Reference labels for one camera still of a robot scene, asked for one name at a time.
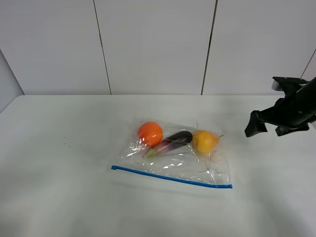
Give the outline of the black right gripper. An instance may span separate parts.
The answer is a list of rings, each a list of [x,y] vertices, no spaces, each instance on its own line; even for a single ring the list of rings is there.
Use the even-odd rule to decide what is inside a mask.
[[[287,95],[274,106],[263,111],[252,111],[244,130],[246,137],[268,132],[264,122],[278,125],[277,136],[308,131],[306,123],[316,120],[316,93],[298,91]]]

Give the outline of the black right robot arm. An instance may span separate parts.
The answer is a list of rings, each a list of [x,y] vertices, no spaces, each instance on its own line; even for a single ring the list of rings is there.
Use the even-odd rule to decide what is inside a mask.
[[[272,107],[252,111],[245,129],[246,137],[267,132],[265,124],[276,126],[277,136],[308,131],[316,120],[316,79],[273,77],[273,89],[284,92]]]

